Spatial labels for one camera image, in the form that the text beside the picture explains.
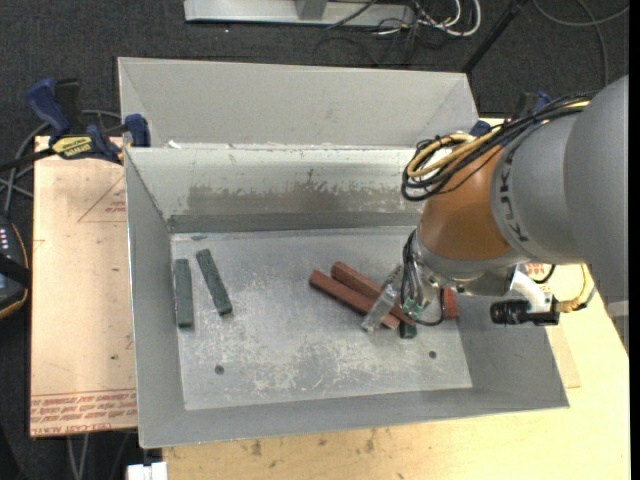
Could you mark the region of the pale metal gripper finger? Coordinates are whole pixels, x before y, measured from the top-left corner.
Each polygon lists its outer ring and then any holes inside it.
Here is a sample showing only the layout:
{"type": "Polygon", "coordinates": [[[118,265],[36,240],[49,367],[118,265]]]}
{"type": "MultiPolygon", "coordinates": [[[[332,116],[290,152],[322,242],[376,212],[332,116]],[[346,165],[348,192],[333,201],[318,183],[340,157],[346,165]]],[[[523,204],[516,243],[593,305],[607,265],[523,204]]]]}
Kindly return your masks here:
{"type": "Polygon", "coordinates": [[[385,288],[361,322],[362,327],[379,327],[393,308],[393,289],[385,288]]]}
{"type": "Polygon", "coordinates": [[[391,314],[395,303],[394,292],[383,291],[375,300],[369,311],[369,330],[373,331],[380,326],[396,329],[399,320],[391,314]]]}

